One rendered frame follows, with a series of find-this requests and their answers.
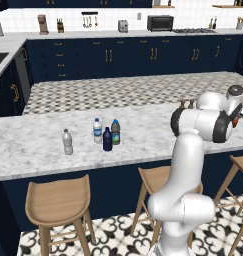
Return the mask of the wooden bar stool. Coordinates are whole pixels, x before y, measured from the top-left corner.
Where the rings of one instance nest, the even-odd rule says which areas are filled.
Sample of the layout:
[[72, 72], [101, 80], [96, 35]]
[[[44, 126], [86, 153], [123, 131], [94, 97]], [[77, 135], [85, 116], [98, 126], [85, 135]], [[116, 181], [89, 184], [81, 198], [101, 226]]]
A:
[[[28, 219], [39, 227], [41, 256], [49, 256], [53, 245], [80, 241], [84, 256], [91, 256], [86, 239], [89, 229], [91, 242], [96, 243], [92, 220], [89, 213], [91, 200], [89, 175], [71, 180], [28, 185], [25, 212]], [[50, 229], [72, 224], [75, 227], [74, 239], [52, 242]]]
[[154, 221], [151, 218], [144, 201], [145, 201], [146, 194], [149, 194], [149, 195], [153, 194], [154, 192], [158, 191], [167, 182], [169, 173], [170, 173], [170, 167], [162, 166], [162, 167], [151, 168], [151, 169], [138, 168], [138, 170], [142, 179], [142, 185], [141, 185], [141, 190], [140, 190], [140, 194], [137, 202], [137, 207], [136, 207], [130, 235], [133, 235], [135, 227], [138, 222], [149, 220], [150, 225], [153, 228], [153, 237], [152, 237], [151, 245], [154, 245], [157, 242], [157, 238], [159, 236], [161, 222]]
[[[214, 198], [214, 204], [216, 207], [218, 207], [219, 199], [221, 198], [221, 196], [223, 195], [224, 192], [227, 192], [234, 199], [235, 203], [240, 206], [240, 208], [238, 210], [238, 214], [240, 214], [241, 211], [243, 211], [243, 201], [240, 202], [234, 196], [234, 194], [228, 189], [228, 186], [231, 183], [231, 181], [233, 180], [233, 178], [235, 177], [235, 175], [237, 174], [238, 170], [240, 170], [243, 173], [243, 156], [239, 156], [239, 157], [230, 156], [230, 160], [233, 162], [233, 165]], [[239, 233], [229, 251], [228, 256], [233, 256], [233, 253], [234, 253], [242, 235], [243, 235], [243, 225], [242, 225], [242, 227], [241, 227], [241, 229], [240, 229], [240, 231], [239, 231]]]

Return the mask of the black gas hob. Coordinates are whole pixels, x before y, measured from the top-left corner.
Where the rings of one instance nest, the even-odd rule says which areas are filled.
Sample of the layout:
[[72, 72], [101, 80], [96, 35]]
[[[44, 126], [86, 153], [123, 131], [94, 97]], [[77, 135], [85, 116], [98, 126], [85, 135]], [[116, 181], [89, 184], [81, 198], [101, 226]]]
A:
[[189, 33], [217, 33], [213, 29], [208, 28], [183, 28], [183, 29], [173, 29], [174, 33], [189, 34]]

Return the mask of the black toaster oven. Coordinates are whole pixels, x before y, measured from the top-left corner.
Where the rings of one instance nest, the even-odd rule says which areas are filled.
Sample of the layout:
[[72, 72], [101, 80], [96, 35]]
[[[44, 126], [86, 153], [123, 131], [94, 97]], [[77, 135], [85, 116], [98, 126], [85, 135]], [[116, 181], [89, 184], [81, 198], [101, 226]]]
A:
[[149, 15], [147, 29], [151, 32], [171, 31], [174, 17], [170, 15]]

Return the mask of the navy base cupboard run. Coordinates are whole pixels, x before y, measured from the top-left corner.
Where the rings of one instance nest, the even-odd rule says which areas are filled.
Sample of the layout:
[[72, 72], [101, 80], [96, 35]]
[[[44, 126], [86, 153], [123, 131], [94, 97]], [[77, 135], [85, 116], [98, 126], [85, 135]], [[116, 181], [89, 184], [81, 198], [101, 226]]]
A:
[[35, 83], [232, 71], [242, 36], [38, 39], [25, 44]]

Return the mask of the grey green label bottle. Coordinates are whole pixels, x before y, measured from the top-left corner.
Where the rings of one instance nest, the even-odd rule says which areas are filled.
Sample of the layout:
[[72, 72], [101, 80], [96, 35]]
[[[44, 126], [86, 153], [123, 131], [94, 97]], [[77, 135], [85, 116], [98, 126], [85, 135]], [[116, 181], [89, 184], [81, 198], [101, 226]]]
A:
[[120, 124], [119, 122], [114, 119], [111, 125], [111, 132], [112, 132], [112, 144], [118, 145], [120, 143]]

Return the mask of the dark blue glass bottle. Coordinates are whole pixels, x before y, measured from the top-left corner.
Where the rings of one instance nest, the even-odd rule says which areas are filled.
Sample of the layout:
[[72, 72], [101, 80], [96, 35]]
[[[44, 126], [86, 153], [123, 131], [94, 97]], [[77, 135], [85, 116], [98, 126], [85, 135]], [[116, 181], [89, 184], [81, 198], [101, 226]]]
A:
[[108, 127], [105, 128], [105, 131], [103, 133], [103, 150], [112, 150], [112, 133]]

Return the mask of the white label water bottle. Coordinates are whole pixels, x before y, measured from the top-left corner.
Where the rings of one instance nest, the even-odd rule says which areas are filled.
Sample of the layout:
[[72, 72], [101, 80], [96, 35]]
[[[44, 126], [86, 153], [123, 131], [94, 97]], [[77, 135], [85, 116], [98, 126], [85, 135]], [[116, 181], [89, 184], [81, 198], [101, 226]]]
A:
[[95, 143], [102, 142], [102, 125], [98, 118], [95, 119], [95, 122], [93, 124], [93, 135]]

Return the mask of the silver toaster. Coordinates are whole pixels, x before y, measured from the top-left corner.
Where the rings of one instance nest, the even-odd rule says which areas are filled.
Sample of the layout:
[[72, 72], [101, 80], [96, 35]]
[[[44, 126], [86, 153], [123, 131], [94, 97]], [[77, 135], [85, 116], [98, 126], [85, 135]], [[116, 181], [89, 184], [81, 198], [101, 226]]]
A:
[[119, 20], [118, 21], [118, 31], [120, 33], [128, 32], [128, 21], [127, 20]]

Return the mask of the navy island cabinet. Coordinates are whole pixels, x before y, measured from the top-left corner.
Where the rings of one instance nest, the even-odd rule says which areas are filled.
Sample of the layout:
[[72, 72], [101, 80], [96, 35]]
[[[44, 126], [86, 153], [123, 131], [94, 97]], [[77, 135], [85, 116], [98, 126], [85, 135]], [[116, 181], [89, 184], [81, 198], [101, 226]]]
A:
[[[153, 168], [166, 166], [170, 164], [170, 159], [162, 161], [127, 164], [117, 166], [96, 168], [88, 170], [71, 172], [54, 171], [56, 173], [40, 174], [39, 167], [46, 167], [43, 160], [36, 160], [36, 155], [29, 156], [25, 153], [0, 153], [0, 256], [16, 256], [18, 252], [18, 240], [21, 232], [26, 235], [33, 235], [36, 226], [33, 225], [25, 214], [25, 199], [28, 184], [33, 182], [49, 182], [63, 179], [80, 178], [89, 174], [91, 186], [91, 203], [90, 214], [92, 219], [102, 219], [102, 224], [106, 220], [110, 221], [111, 216], [118, 216], [117, 221], [111, 226], [118, 227], [122, 230], [121, 238], [125, 235], [128, 237], [128, 231], [131, 225], [126, 227], [121, 220], [127, 220], [131, 215], [128, 213], [135, 212], [139, 190], [141, 187], [141, 178], [138, 167]], [[208, 154], [205, 156], [204, 167], [202, 172], [203, 194], [214, 198], [217, 190], [226, 177], [232, 162], [230, 155], [234, 157], [243, 156], [243, 150]], [[46, 171], [54, 170], [54, 167], [46, 167]], [[215, 222], [207, 224], [194, 231], [193, 250], [196, 256], [224, 256], [227, 255], [228, 248], [231, 245], [225, 244], [226, 240], [235, 238], [235, 231], [242, 226], [242, 220], [237, 220], [238, 224], [221, 224], [228, 223], [225, 216], [235, 217], [235, 206], [226, 207], [225, 210], [218, 210]], [[214, 227], [220, 227], [222, 237], [217, 237], [213, 233]], [[243, 237], [239, 242], [236, 255], [243, 256]]]

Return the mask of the clear plastic bottle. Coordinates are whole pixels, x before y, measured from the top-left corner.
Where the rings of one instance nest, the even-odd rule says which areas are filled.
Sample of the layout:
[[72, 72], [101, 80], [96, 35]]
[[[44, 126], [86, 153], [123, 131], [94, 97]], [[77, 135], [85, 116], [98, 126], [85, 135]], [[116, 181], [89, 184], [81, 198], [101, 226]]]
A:
[[62, 141], [64, 146], [64, 153], [66, 155], [72, 155], [73, 154], [72, 137], [67, 129], [64, 130]]

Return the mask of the brown coffee machine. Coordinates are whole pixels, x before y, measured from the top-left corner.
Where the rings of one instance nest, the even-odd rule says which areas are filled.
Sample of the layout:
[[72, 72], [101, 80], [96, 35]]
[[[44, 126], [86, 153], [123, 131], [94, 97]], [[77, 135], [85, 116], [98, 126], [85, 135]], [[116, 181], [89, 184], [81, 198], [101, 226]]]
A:
[[38, 15], [38, 22], [40, 28], [40, 35], [48, 35], [49, 31], [47, 28], [46, 15], [40, 14]]

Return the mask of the grey dishwasher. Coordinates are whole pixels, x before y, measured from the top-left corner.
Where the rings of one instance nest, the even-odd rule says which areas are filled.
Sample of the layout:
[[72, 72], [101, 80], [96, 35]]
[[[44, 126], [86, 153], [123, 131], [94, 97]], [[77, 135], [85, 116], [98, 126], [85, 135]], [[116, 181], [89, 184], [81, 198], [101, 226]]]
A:
[[24, 59], [22, 49], [20, 49], [16, 53], [15, 63], [16, 63], [17, 72], [18, 72], [18, 75], [19, 75], [22, 91], [23, 91], [24, 101], [25, 101], [25, 103], [28, 103], [30, 93], [31, 93], [31, 87], [30, 87], [28, 71], [27, 71], [27, 68], [26, 68], [25, 59]]

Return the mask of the navy cupboards beside sink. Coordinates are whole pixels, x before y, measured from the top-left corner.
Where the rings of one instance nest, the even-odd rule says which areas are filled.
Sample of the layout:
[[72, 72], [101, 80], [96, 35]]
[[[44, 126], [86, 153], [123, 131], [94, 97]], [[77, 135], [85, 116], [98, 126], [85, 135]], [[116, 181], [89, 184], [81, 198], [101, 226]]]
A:
[[15, 61], [0, 76], [0, 117], [20, 116], [25, 101]]

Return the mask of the navy wall cupboard run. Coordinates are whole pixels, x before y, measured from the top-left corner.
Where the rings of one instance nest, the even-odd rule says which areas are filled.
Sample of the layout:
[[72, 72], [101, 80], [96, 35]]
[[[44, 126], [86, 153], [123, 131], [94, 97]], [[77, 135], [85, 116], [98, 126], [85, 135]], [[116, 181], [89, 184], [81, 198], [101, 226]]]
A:
[[153, 0], [0, 0], [8, 8], [151, 8]]

